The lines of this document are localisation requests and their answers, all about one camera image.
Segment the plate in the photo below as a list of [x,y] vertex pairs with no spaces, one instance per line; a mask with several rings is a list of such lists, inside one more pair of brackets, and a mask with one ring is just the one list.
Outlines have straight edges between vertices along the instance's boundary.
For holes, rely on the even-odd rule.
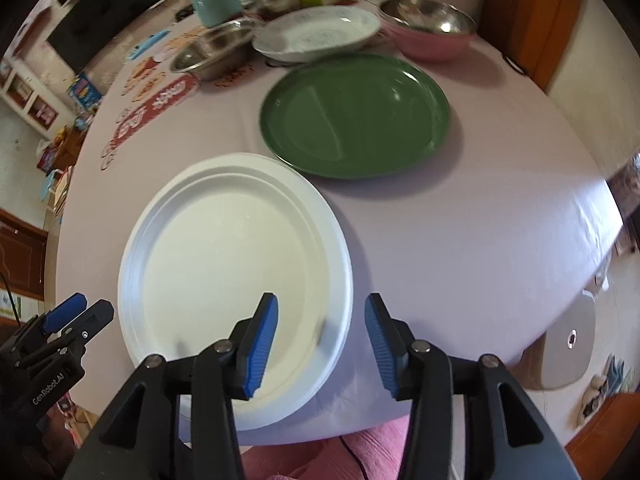
[[289,72],[262,103],[260,129],[271,151],[297,170],[363,178],[434,153],[449,116],[440,87],[415,66],[355,54]]
[[297,10],[273,20],[254,38],[254,49],[278,61],[302,63],[357,50],[380,30],[380,20],[358,7]]
[[[278,298],[278,326],[262,386],[233,401],[239,431],[290,415],[326,381],[351,320],[351,263],[331,208],[291,168],[249,153],[195,164],[158,192],[127,242],[118,314],[129,355],[137,365],[197,354],[264,292]],[[190,397],[180,414],[190,418]]]

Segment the blue gripper pad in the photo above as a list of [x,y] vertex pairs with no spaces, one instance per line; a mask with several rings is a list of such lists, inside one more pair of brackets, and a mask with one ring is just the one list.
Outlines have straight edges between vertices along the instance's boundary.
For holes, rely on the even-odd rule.
[[86,298],[84,294],[76,292],[70,298],[60,303],[48,314],[42,324],[42,331],[45,334],[60,332],[66,325],[71,323],[76,317],[86,310]]
[[408,353],[379,294],[369,294],[364,304],[364,321],[369,333],[378,372],[385,390],[396,398],[398,379],[407,366]]
[[249,399],[262,384],[277,325],[278,298],[271,292],[265,292],[239,348],[239,357],[246,359],[242,388]]

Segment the wooden door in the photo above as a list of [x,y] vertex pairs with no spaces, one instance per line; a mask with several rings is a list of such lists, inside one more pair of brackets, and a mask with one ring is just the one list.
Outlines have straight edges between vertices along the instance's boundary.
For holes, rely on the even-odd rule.
[[582,0],[484,0],[478,33],[543,90],[569,43]]
[[0,345],[9,339],[16,330],[18,330],[18,324],[15,319],[0,316]]
[[[44,301],[46,250],[46,231],[0,209],[0,270],[12,293]],[[4,288],[2,279],[0,288]]]

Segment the screw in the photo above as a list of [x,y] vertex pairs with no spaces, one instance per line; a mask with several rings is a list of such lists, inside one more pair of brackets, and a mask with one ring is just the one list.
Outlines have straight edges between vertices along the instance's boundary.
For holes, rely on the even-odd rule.
[[227,352],[231,352],[234,344],[229,341],[229,339],[220,339],[213,343],[213,349],[219,354],[226,354]]
[[162,356],[158,354],[151,354],[145,359],[146,368],[158,368],[162,364]]
[[487,368],[497,368],[500,366],[500,359],[493,354],[484,354],[482,356],[482,364]]
[[571,330],[568,339],[566,340],[566,345],[569,349],[573,348],[575,345],[575,341],[578,339],[578,333],[575,330]]
[[411,348],[418,354],[424,354],[431,351],[431,345],[424,339],[416,339],[413,343],[411,343]]

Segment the white paper plate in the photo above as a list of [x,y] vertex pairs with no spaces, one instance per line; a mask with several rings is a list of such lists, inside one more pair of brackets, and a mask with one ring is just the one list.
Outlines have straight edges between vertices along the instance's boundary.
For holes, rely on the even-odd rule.
[[254,37],[254,49],[284,62],[307,62],[356,50],[380,30],[377,16],[359,7],[297,10],[273,20]]
[[[334,369],[349,329],[351,263],[331,208],[280,162],[233,153],[195,164],[164,186],[127,242],[118,314],[139,364],[199,353],[278,297],[278,327],[262,386],[234,401],[238,430],[303,406]],[[183,397],[180,413],[191,414]]]

